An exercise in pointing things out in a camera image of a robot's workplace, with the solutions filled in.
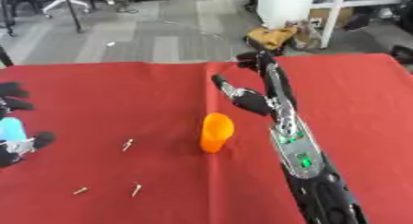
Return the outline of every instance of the robotic arm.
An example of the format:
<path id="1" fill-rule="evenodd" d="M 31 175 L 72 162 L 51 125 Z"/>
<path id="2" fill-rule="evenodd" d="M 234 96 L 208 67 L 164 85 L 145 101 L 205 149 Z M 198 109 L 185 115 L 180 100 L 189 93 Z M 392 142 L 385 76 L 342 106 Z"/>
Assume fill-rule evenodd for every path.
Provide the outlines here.
<path id="1" fill-rule="evenodd" d="M 296 113 L 297 102 L 287 76 L 274 57 L 261 51 L 239 55 L 238 59 L 239 67 L 257 72 L 264 80 L 265 95 L 249 88 L 235 88 L 219 75 L 212 80 L 234 105 L 273 119 L 270 136 L 289 189 L 306 222 L 366 224 L 360 205 L 343 177 Z"/>
<path id="2" fill-rule="evenodd" d="M 54 141 L 49 132 L 26 138 L 23 125 L 17 118 L 6 117 L 16 110 L 33 110 L 32 104 L 19 100 L 29 93 L 15 82 L 0 84 L 0 168 L 21 161 L 28 153 L 37 151 Z"/>

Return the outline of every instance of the red fabric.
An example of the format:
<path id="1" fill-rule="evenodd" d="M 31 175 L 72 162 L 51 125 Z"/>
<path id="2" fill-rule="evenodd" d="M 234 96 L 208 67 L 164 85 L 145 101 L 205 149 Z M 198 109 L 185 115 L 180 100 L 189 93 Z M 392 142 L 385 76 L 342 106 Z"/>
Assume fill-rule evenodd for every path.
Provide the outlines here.
<path id="1" fill-rule="evenodd" d="M 371 223 L 413 223 L 413 79 L 383 54 L 280 58 L 299 113 Z M 58 140 L 0 172 L 0 222 L 302 223 L 269 144 L 266 118 L 235 108 L 207 76 L 262 89 L 232 63 L 34 65 L 2 70 L 35 112 L 28 133 Z M 216 155 L 198 146 L 207 112 L 235 135 Z M 125 153 L 121 145 L 136 143 Z M 142 189 L 131 197 L 134 182 Z M 89 191 L 72 195 L 87 186 Z"/>

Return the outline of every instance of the plastic cup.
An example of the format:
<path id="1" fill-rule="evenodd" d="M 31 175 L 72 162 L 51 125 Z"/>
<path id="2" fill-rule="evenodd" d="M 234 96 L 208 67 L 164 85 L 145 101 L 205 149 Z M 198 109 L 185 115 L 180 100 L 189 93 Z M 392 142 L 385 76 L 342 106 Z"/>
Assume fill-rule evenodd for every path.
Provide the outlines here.
<path id="1" fill-rule="evenodd" d="M 232 120 L 222 113 L 210 113 L 202 127 L 201 148 L 207 153 L 216 153 L 233 135 Z"/>

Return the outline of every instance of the floor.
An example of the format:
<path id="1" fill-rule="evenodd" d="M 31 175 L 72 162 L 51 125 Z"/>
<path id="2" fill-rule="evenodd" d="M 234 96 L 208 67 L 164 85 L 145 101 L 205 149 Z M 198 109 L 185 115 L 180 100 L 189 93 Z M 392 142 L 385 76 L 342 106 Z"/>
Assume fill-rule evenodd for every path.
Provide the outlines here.
<path id="1" fill-rule="evenodd" d="M 242 36 L 259 26 L 246 12 L 245 0 L 166 0 L 131 4 L 136 14 L 116 13 L 110 6 L 82 14 L 85 32 L 77 34 L 65 7 L 53 18 L 24 7 L 9 37 L 0 43 L 18 65 L 148 61 L 190 63 L 229 61 L 250 50 Z M 394 44 L 413 47 L 413 36 L 388 23 L 372 23 L 354 32 L 337 31 L 330 48 L 315 53 L 382 53 Z M 310 54 L 287 50 L 287 55 Z"/>

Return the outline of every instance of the wire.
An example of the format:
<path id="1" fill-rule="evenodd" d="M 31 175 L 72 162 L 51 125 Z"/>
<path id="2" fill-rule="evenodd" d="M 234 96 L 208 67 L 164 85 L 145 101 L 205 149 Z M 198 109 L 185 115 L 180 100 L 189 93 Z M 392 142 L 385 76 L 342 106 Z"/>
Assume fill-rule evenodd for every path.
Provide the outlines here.
<path id="1" fill-rule="evenodd" d="M 117 4 L 117 6 L 115 7 L 115 10 L 117 13 L 126 13 L 126 14 L 136 14 L 139 13 L 139 10 L 135 9 L 135 8 L 131 8 L 131 9 L 127 9 L 128 6 L 130 5 L 130 2 L 127 0 L 114 0 L 115 4 Z M 177 25 L 177 26 L 181 26 L 184 28 L 190 28 L 190 29 L 197 29 L 199 30 L 199 33 L 201 35 L 205 35 L 205 36 L 211 36 L 212 38 L 216 39 L 216 40 L 220 40 L 220 41 L 224 41 L 226 43 L 226 45 L 229 46 L 229 52 L 230 52 L 230 57 L 228 60 L 226 60 L 225 62 L 234 62 L 235 57 L 234 57 L 234 49 L 233 46 L 230 42 L 230 40 L 228 38 L 225 38 L 217 33 L 211 33 L 205 29 L 202 29 L 200 27 L 194 26 L 194 25 L 188 25 L 188 24 L 184 24 L 184 23 L 180 23 L 180 22 L 174 22 L 174 21 L 168 21 L 168 20 L 164 20 L 164 19 L 160 19 L 160 18 L 154 18 L 151 17 L 149 15 L 145 15 L 140 13 L 140 15 L 142 17 L 146 17 L 149 18 L 149 20 L 153 20 L 153 21 L 159 21 L 165 24 L 172 24 L 172 25 Z"/>
<path id="2" fill-rule="evenodd" d="M 230 58 L 228 60 L 224 61 L 224 62 L 234 62 L 234 60 L 235 60 L 234 49 L 233 49 L 233 46 L 232 46 L 230 40 L 225 38 L 225 37 L 222 37 L 221 35 L 219 35 L 217 33 L 210 33 L 207 30 L 199 28 L 199 27 L 194 26 L 194 25 L 189 25 L 189 24 L 184 24 L 184 23 L 174 22 L 174 21 L 167 21 L 167 20 L 160 19 L 160 18 L 154 18 L 154 17 L 148 16 L 148 15 L 142 15 L 142 16 L 150 18 L 151 20 L 156 20 L 156 21 L 166 23 L 166 24 L 177 25 L 177 26 L 190 28 L 190 29 L 197 29 L 197 30 L 199 30 L 199 33 L 201 35 L 211 36 L 212 38 L 214 38 L 216 40 L 224 41 L 229 46 L 229 52 L 230 52 Z"/>

